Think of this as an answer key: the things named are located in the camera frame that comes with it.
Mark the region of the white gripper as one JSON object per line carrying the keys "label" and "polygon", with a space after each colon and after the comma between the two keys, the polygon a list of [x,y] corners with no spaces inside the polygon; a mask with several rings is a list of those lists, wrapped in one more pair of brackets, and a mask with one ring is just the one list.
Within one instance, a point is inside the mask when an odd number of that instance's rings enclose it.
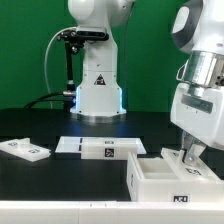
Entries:
{"label": "white gripper", "polygon": [[205,89],[201,97],[190,95],[188,89],[187,83],[177,86],[170,118],[184,130],[181,149],[185,163],[196,165],[206,145],[224,150],[224,87]]}

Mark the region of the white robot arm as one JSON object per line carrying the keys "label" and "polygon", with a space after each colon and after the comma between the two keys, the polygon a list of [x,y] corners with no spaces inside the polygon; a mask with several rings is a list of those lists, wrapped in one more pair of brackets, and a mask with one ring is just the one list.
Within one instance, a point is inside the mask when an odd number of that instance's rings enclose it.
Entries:
{"label": "white robot arm", "polygon": [[[136,0],[68,0],[84,42],[83,79],[71,111],[85,119],[125,113],[116,81],[117,45],[111,28],[128,21]],[[196,163],[206,147],[224,150],[224,0],[189,0],[179,9],[172,38],[190,55],[178,70],[171,122],[183,130],[183,161]]]}

